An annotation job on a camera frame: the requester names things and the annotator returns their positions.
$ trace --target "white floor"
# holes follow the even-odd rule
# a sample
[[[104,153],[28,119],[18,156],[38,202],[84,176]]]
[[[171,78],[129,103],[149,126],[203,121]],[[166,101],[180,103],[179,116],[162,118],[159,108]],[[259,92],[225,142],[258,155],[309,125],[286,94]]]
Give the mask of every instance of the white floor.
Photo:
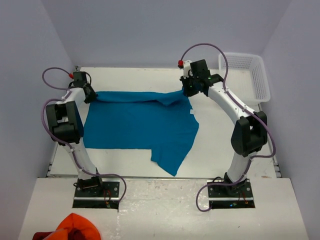
[[[131,91],[168,93],[182,88],[179,81],[183,72],[179,69],[150,68],[92,68],[83,67],[92,77],[92,87],[98,91]],[[252,95],[248,84],[247,72],[230,71],[227,84],[232,91],[243,96],[246,81],[247,94]],[[222,109],[204,94],[199,93],[190,98],[194,116],[199,122],[199,130],[189,154],[182,162],[176,177],[178,178],[213,178],[223,176],[230,167],[234,151],[230,139],[234,126]],[[89,105],[79,108],[82,122],[88,114]],[[156,163],[150,160],[150,150],[139,149],[87,149],[92,162],[100,173],[116,173],[126,177],[172,177]],[[261,154],[270,154],[265,145]],[[58,146],[52,166],[51,176],[77,175],[69,155]],[[272,159],[255,159],[248,173],[249,178],[275,178]]]
[[[119,212],[73,209],[76,178],[38,178],[19,240],[51,232],[70,213],[91,221],[103,240],[307,240],[291,182],[286,178],[251,180],[256,208],[199,212],[195,206],[204,179],[127,180]],[[208,193],[199,198],[208,206]]]

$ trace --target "blue fabric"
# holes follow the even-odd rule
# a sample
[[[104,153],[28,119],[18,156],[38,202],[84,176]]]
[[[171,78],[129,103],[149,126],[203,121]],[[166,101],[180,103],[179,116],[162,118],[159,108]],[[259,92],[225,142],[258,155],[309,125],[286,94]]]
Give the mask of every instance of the blue fabric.
[[[183,92],[97,94],[84,125],[85,147],[151,149],[151,160],[175,176],[199,128]]]

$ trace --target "purple cable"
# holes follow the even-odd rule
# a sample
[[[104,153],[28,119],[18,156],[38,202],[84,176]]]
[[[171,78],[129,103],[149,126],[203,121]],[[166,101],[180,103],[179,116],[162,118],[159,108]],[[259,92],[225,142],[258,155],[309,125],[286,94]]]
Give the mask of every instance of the purple cable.
[[[42,73],[42,80],[43,80],[43,82],[44,82],[46,85],[48,85],[50,88],[58,89],[58,90],[66,90],[66,91],[67,91],[68,88],[56,87],[56,86],[53,86],[53,85],[47,83],[47,81],[45,80],[45,74],[46,74],[47,71],[49,71],[49,70],[51,70],[51,69],[58,69],[58,70],[64,71],[66,74],[69,75],[69,72],[68,72],[67,70],[64,70],[64,69],[61,68],[61,67],[56,67],[56,66],[48,67],[48,68],[45,69],[45,70],[43,71],[43,73]]]
[[[63,140],[57,138],[55,135],[53,135],[53,134],[50,132],[50,130],[49,130],[47,124],[46,124],[46,121],[45,121],[45,110],[46,110],[46,106],[48,105],[48,103],[53,102],[53,101],[59,102],[59,101],[61,101],[61,99],[52,98],[52,99],[47,100],[47,101],[43,104],[42,109],[41,109],[41,122],[42,122],[42,125],[43,125],[45,131],[50,135],[50,137],[51,137],[52,139],[56,140],[57,142],[59,142],[59,143],[61,143],[61,144],[67,145],[71,150],[73,150],[74,148],[71,146],[70,143],[68,143],[68,142],[66,142],[66,141],[63,141]],[[126,183],[125,179],[124,179],[122,176],[120,176],[120,175],[118,175],[118,174],[115,174],[115,173],[99,174],[99,173],[89,172],[89,171],[85,170],[85,169],[79,164],[79,162],[78,162],[78,160],[77,160],[77,156],[76,156],[76,154],[75,154],[75,151],[72,151],[72,156],[73,156],[73,158],[74,158],[74,162],[75,162],[76,166],[77,166],[82,172],[84,172],[85,174],[88,174],[88,175],[94,176],[94,177],[102,177],[102,178],[117,177],[117,178],[121,179],[122,182],[123,182],[123,184],[124,184],[124,191],[123,191],[122,196],[121,196],[120,199],[119,199],[119,203],[121,202],[121,200],[124,198],[124,196],[125,196],[125,194],[126,194],[126,191],[127,191],[127,183]]]
[[[198,44],[195,44],[191,47],[189,47],[182,55],[181,57],[181,60],[183,60],[184,56],[187,54],[187,52],[189,52],[189,50],[197,47],[197,46],[211,46],[211,47],[214,47],[215,49],[217,49],[221,55],[223,56],[224,58],[224,61],[225,61],[225,75],[224,75],[224,78],[223,78],[223,89],[224,91],[226,92],[226,94],[229,96],[229,98],[245,113],[249,114],[250,116],[252,116],[255,120],[257,120],[266,130],[266,132],[269,134],[270,136],[270,140],[271,140],[271,144],[272,144],[272,153],[270,155],[255,155],[255,156],[252,156],[250,157],[249,161],[248,161],[248,164],[246,166],[246,169],[245,171],[243,172],[243,174],[241,175],[241,177],[233,182],[233,183],[219,183],[219,182],[213,182],[213,183],[209,183],[209,184],[206,184],[204,185],[203,187],[200,188],[200,190],[198,191],[198,193],[196,194],[196,198],[195,198],[195,205],[196,207],[198,208],[199,211],[201,212],[208,212],[212,207],[210,206],[209,208],[207,209],[201,209],[199,207],[199,204],[198,204],[198,198],[199,198],[199,195],[201,193],[201,191],[204,189],[204,188],[207,188],[207,187],[211,187],[211,186],[226,186],[226,187],[232,187],[238,183],[240,183],[240,181],[245,177],[245,175],[247,174],[247,172],[249,171],[249,168],[250,168],[250,165],[251,165],[251,162],[252,162],[252,159],[254,158],[272,158],[275,154],[276,154],[276,144],[275,144],[275,140],[274,138],[272,137],[271,135],[271,132],[270,132],[270,129],[268,128],[268,126],[259,118],[257,117],[256,115],[254,115],[252,112],[248,111],[244,106],[242,106],[232,95],[231,93],[227,90],[227,87],[226,87],[226,80],[227,80],[227,76],[228,76],[228,71],[229,71],[229,65],[228,65],[228,60],[227,60],[227,57],[226,55],[224,54],[224,52],[219,48],[217,47],[216,45],[213,45],[211,43],[198,43]]]

